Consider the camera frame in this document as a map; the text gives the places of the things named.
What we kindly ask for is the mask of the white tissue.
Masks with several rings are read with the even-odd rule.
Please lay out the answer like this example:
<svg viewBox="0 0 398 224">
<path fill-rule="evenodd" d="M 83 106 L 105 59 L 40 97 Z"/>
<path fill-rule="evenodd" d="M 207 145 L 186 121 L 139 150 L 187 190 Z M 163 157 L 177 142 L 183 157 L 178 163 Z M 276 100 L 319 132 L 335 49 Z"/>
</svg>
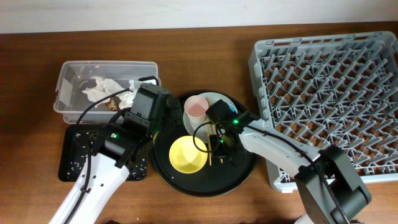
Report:
<svg viewBox="0 0 398 224">
<path fill-rule="evenodd" d="M 124 90 L 124 88 L 116 81 L 109 78 L 93 77 L 96 82 L 96 86 L 92 88 L 86 88 L 82 93 L 86 94 L 89 101 L 96 102 L 106 96 L 109 96 L 118 91 Z M 119 109 L 125 109 L 131 107 L 137 93 L 137 89 L 125 91 L 116 95 L 119 98 Z"/>
</svg>

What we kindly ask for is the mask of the yellow bowl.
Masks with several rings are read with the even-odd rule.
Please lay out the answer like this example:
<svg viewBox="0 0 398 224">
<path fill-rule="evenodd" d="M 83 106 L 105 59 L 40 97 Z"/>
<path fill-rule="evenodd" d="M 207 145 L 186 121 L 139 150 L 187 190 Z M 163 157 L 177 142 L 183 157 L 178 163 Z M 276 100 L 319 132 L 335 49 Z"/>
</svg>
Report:
<svg viewBox="0 0 398 224">
<path fill-rule="evenodd" d="M 183 174 L 198 172 L 205 166 L 207 160 L 207 146 L 199 138 L 182 136 L 170 147 L 169 161 L 175 170 Z"/>
</svg>

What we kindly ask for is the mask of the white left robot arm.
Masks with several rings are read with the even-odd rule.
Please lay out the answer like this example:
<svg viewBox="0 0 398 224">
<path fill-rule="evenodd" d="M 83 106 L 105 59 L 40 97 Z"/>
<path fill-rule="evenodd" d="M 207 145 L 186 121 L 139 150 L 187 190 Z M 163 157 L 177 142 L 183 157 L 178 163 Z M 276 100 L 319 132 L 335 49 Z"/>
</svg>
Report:
<svg viewBox="0 0 398 224">
<path fill-rule="evenodd" d="M 178 99 L 162 86 L 140 83 L 132 106 L 91 135 L 86 162 L 51 223 L 94 223 L 112 194 L 147 162 L 159 134 L 181 123 Z"/>
</svg>

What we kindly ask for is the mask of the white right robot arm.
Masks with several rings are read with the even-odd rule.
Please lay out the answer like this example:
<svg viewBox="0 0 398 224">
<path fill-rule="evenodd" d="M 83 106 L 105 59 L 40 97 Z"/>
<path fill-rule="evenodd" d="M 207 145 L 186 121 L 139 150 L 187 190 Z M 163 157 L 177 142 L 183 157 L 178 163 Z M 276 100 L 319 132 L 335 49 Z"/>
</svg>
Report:
<svg viewBox="0 0 398 224">
<path fill-rule="evenodd" d="M 297 223 L 349 223 L 371 203 L 370 191 L 340 147 L 320 149 L 296 141 L 250 111 L 232 111 L 223 100 L 206 115 L 224 131 L 218 144 L 262 156 L 295 179 L 305 208 Z"/>
</svg>

